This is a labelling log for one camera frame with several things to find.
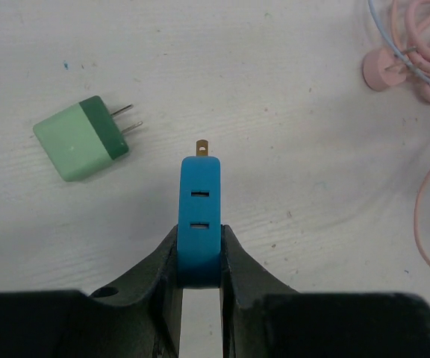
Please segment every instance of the blue plug adapter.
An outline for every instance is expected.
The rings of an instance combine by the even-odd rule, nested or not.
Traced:
[[[196,143],[196,156],[181,164],[178,204],[178,285],[220,286],[222,224],[220,161],[208,156],[208,142]]]

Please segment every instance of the brass prong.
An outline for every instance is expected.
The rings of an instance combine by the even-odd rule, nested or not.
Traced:
[[[197,157],[206,157],[208,156],[208,141],[205,139],[197,140],[196,145],[196,156]]]

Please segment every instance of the white painted surface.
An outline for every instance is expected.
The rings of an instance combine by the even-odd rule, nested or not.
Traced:
[[[205,138],[222,222],[276,277],[430,303],[412,234],[430,106],[365,86],[381,45],[365,1],[236,3],[0,0],[0,290],[92,292],[132,267],[176,223],[180,162]],[[31,128],[95,94],[144,127],[130,157],[64,183]],[[430,187],[421,216],[430,253]],[[221,354],[213,298],[185,295],[182,357]]]

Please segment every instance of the light green charger body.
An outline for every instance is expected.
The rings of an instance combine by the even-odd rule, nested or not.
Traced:
[[[83,180],[128,152],[98,96],[54,114],[33,126],[33,132],[65,181]]]

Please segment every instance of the metal prong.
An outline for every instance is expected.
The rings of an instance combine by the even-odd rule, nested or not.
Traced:
[[[128,132],[134,130],[137,127],[140,127],[141,125],[143,125],[143,122],[138,122],[134,125],[129,125],[126,129],[122,129],[122,131],[120,133],[127,134]]]
[[[405,49],[404,51],[401,51],[401,53],[402,54],[408,54],[409,52],[414,52],[414,51],[417,51],[417,47],[411,46],[411,47],[408,47],[407,49]],[[390,69],[394,69],[397,66],[401,66],[401,65],[404,65],[404,62],[394,63],[393,65],[386,67],[384,70],[389,71]]]
[[[197,140],[196,144],[196,156],[206,157],[208,156],[208,141],[205,139]]]
[[[395,69],[396,67],[402,66],[402,65],[405,65],[404,62],[394,63],[393,65],[386,67],[384,70],[390,71],[391,69]]]
[[[134,108],[133,104],[130,104],[128,106],[125,106],[123,108],[121,108],[120,110],[116,110],[114,113],[111,113],[110,115],[113,117],[117,117],[120,114],[123,114],[125,112],[127,112],[128,110],[131,110],[132,108]]]
[[[411,46],[405,49],[404,51],[401,51],[402,54],[408,54],[409,52],[417,51],[417,46]]]

